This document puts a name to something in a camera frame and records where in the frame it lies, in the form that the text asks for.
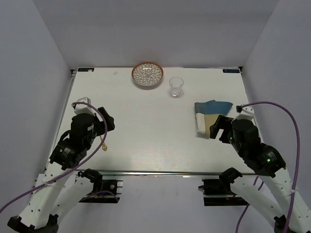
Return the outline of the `blue beige white placemat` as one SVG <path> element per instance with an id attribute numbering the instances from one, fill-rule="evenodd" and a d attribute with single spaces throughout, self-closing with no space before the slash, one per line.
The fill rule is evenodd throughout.
<path id="1" fill-rule="evenodd" d="M 233 103 L 228 101 L 209 100 L 207 102 L 195 102 L 194 111 L 198 134 L 209 139 L 210 126 L 216 122 L 218 116 L 226 116 L 232 106 Z"/>

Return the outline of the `gold fork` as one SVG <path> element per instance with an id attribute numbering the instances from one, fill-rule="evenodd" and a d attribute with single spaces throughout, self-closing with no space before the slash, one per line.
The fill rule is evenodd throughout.
<path id="1" fill-rule="evenodd" d="M 107 145 L 105 144 L 105 142 L 103 141 L 103 137 L 100 135 L 100 140 L 101 140 L 101 143 L 102 143 L 102 150 L 103 151 L 107 151 Z"/>

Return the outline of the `clear drinking glass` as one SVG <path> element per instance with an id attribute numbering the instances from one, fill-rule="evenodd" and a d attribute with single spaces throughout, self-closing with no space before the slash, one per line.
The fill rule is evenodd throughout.
<path id="1" fill-rule="evenodd" d="M 172 77 L 169 80 L 171 95 L 177 97 L 180 94 L 181 87 L 183 86 L 184 81 L 180 77 Z"/>

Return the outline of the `floral patterned ceramic bowl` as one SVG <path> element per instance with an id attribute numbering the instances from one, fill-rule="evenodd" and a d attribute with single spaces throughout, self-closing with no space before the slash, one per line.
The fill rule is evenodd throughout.
<path id="1" fill-rule="evenodd" d="M 154 62 L 142 62 L 131 71 L 133 83 L 140 89 L 151 90 L 157 88 L 164 77 L 163 68 Z"/>

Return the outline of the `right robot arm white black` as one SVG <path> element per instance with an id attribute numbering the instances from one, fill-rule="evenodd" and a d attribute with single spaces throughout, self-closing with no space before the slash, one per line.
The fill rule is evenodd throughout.
<path id="1" fill-rule="evenodd" d="M 258 128 L 248 119 L 218 116 L 210 127 L 210 138 L 214 139 L 220 129 L 223 130 L 220 141 L 235 149 L 269 188 L 275 200 L 267 198 L 233 167 L 220 174 L 220 189 L 242 197 L 269 222 L 276 233 L 309 233 L 311 210 L 292 188 L 294 181 L 280 153 L 262 143 Z"/>

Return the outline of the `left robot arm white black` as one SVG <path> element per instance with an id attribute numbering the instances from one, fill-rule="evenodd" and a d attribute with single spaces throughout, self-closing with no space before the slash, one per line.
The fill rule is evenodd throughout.
<path id="1" fill-rule="evenodd" d="M 78 174 L 75 184 L 63 195 L 62 189 L 72 173 L 90 159 L 96 137 L 104 145 L 107 132 L 115 129 L 114 119 L 107 111 L 80 102 L 73 105 L 75 116 L 49 158 L 42 184 L 29 190 L 32 197 L 25 209 L 9 219 L 7 225 L 18 233 L 55 233 L 63 217 L 82 199 L 102 192 L 103 176 L 88 168 Z"/>

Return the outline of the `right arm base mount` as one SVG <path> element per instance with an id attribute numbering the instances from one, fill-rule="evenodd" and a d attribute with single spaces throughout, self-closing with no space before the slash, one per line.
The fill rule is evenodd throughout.
<path id="1" fill-rule="evenodd" d="M 198 189 L 203 192 L 204 206 L 246 206 L 248 203 L 227 190 L 219 179 L 204 179 Z"/>

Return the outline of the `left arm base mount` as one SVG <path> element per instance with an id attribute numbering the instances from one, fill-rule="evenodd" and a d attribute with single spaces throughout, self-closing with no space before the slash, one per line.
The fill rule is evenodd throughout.
<path id="1" fill-rule="evenodd" d="M 121 191 L 118 191 L 118 180 L 104 179 L 98 171 L 87 169 L 79 171 L 78 178 L 87 178 L 92 184 L 92 191 L 86 194 L 80 203 L 113 203 L 119 202 Z"/>

